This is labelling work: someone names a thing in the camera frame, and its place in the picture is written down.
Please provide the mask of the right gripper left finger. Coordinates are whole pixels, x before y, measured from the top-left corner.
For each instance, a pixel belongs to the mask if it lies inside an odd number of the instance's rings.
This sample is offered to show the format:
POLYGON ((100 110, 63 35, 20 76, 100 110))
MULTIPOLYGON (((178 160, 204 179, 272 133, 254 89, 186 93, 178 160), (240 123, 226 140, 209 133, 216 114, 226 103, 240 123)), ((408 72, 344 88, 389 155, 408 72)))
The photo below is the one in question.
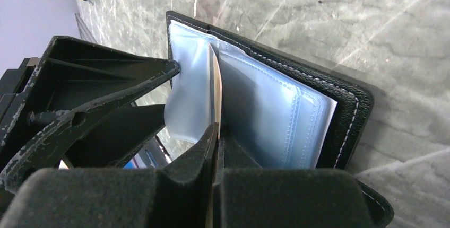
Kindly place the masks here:
POLYGON ((218 124, 162 169, 41 169, 1 227, 208 227, 218 124))

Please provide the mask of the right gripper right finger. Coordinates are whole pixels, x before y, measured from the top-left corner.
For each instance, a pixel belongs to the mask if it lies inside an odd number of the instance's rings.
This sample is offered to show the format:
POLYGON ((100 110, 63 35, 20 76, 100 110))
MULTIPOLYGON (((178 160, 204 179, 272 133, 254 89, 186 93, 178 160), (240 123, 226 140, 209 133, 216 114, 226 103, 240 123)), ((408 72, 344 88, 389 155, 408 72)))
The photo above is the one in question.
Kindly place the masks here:
POLYGON ((357 181, 335 169, 264 169, 220 136, 214 227, 373 227, 357 181))

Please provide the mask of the gold VIP card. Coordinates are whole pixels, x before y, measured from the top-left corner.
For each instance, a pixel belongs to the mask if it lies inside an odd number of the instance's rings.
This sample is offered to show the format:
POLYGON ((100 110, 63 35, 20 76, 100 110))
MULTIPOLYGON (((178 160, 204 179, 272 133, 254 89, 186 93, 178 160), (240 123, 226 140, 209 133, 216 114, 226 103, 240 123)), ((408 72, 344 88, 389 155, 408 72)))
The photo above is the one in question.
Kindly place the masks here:
POLYGON ((208 44, 207 56, 209 63, 209 78, 210 78, 210 108, 211 121, 218 124, 218 139, 221 134, 221 116, 222 116, 222 79, 218 58, 214 48, 208 44))

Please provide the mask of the black leather card holder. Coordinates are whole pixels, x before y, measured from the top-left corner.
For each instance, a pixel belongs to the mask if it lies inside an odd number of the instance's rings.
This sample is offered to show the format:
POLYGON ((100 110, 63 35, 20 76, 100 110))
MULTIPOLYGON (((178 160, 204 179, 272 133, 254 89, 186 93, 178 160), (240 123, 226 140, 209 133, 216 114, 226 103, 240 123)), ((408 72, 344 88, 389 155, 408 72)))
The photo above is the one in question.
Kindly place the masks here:
POLYGON ((372 93, 304 60, 174 11, 169 59, 180 67, 165 106, 169 135, 196 143, 211 123, 207 46, 222 79, 221 130, 261 168, 344 170, 374 105, 372 93))

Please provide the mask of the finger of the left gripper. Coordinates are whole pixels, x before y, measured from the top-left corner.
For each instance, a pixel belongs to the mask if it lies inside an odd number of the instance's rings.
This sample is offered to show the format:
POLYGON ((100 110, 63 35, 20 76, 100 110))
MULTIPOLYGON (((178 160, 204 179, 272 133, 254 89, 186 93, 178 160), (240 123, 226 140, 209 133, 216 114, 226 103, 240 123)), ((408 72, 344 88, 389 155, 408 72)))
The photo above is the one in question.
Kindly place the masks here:
POLYGON ((76 168, 124 167, 164 127, 164 105, 135 101, 180 71, 142 57, 55 36, 39 58, 1 78, 1 190, 65 159, 76 168))

